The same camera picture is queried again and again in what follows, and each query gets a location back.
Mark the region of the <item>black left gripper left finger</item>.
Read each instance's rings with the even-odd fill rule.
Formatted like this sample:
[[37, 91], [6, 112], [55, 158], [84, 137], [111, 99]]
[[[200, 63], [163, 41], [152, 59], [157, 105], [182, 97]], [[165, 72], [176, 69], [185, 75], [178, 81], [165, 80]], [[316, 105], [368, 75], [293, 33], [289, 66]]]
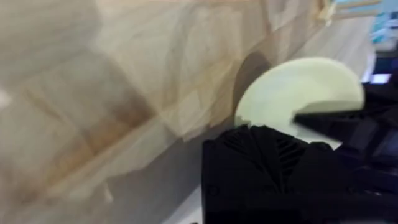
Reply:
[[258, 129], [246, 125], [202, 144], [201, 190], [204, 223], [243, 223], [246, 200], [280, 192], [280, 173], [270, 167]]

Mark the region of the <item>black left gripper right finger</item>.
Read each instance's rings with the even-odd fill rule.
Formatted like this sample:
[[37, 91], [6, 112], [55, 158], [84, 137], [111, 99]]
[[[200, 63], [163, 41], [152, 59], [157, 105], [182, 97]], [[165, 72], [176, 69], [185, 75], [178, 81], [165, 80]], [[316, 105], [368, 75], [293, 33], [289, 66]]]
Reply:
[[292, 136], [276, 140], [281, 195], [276, 223], [336, 223], [358, 217], [353, 179], [329, 144]]

